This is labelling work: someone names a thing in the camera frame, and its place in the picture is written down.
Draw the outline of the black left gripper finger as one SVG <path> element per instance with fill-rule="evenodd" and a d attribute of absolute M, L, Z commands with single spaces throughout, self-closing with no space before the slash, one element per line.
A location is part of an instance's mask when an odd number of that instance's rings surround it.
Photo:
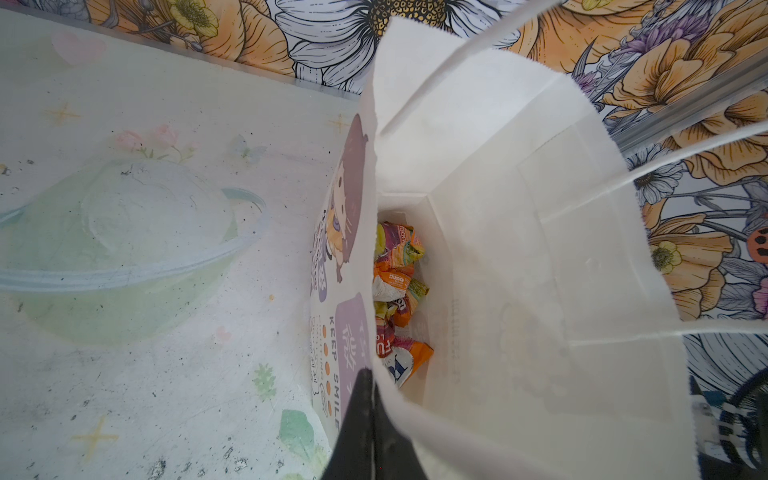
<path fill-rule="evenodd" d="M 390 421 L 373 373 L 358 372 L 322 480 L 426 480 L 412 442 Z"/>

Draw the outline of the orange Fox's fruits candy bag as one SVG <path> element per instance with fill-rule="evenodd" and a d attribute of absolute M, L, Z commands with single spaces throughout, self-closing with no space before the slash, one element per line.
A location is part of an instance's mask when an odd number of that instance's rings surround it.
<path fill-rule="evenodd" d="M 429 287 L 417 277 L 426 249 L 415 229 L 406 224 L 377 225 L 372 293 L 377 315 L 396 328 L 406 328 Z"/>

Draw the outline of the white flower-print paper bag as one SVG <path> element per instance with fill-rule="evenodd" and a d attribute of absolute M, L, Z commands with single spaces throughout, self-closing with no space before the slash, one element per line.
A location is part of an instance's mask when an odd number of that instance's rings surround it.
<path fill-rule="evenodd" d="M 277 8 L 296 74 L 360 95 L 312 248 L 331 443 L 369 369 L 442 478 L 766 476 L 765 2 Z M 426 249 L 401 388 L 382 222 Z"/>

